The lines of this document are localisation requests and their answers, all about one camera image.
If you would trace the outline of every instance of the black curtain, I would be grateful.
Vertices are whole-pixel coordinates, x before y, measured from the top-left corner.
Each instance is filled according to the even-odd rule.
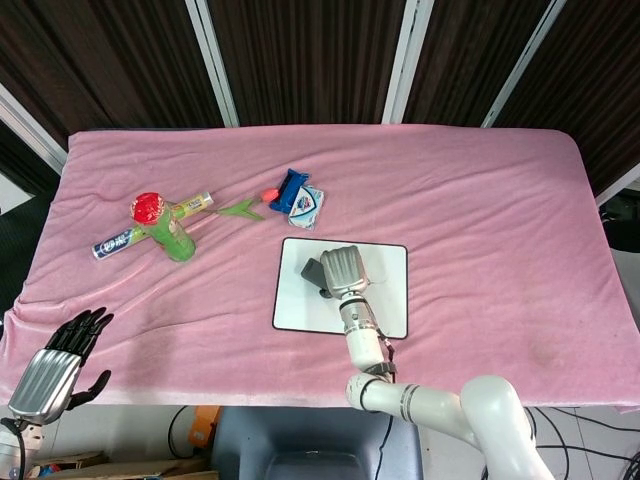
[[[597,195],[640,162],[640,2],[568,0],[495,126],[571,135]]]
[[[404,4],[209,0],[240,123],[379,123]]]
[[[0,82],[63,146],[79,130],[222,126],[183,0],[4,0]]]
[[[480,126],[548,0],[436,0],[404,121]]]
[[[32,195],[54,191],[60,177],[5,124],[0,123],[0,173]]]

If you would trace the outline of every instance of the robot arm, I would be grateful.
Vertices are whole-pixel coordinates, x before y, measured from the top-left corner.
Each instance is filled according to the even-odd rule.
[[[382,332],[363,296],[369,280],[358,248],[325,251],[320,263],[329,292],[341,301],[351,363],[363,372],[347,385],[352,407],[385,412],[468,443],[484,454],[492,480],[553,480],[509,382],[498,376],[477,377],[463,387],[460,396],[392,383],[395,366],[391,359],[384,360]]]
[[[0,478],[22,480],[42,445],[42,426],[92,401],[106,386],[109,370],[86,392],[73,393],[98,336],[113,318],[105,313],[104,307],[82,312],[62,325],[29,362],[9,400],[14,418],[1,420],[6,430],[0,430]]]

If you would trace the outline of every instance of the orange object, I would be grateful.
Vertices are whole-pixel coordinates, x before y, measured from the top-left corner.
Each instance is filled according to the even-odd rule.
[[[267,188],[260,194],[260,198],[264,203],[271,203],[280,195],[280,191],[277,188]]]
[[[207,448],[213,440],[221,413],[222,407],[217,405],[197,406],[189,430],[189,443],[196,448]]]

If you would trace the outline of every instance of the white board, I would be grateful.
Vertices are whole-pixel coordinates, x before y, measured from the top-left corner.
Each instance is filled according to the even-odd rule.
[[[340,301],[320,296],[300,275],[309,258],[325,250],[356,245],[371,285],[364,292],[378,325],[389,338],[408,333],[407,249],[402,245],[285,238],[282,243],[273,326],[282,330],[343,333]]]

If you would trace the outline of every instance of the pink towel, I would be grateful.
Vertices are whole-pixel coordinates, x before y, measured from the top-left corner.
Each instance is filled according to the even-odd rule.
[[[286,169],[326,192],[316,231],[285,216],[189,219],[197,251],[151,240],[103,261],[91,246],[157,191],[218,206],[278,186]],[[283,238],[403,244],[409,336],[398,381],[458,392],[499,374],[536,405],[640,405],[640,335],[574,142],[542,130],[283,126],[110,131],[71,138],[33,266],[0,344],[0,402],[64,321],[115,320],[79,387],[103,369],[102,403],[346,405],[345,339],[274,330]]]

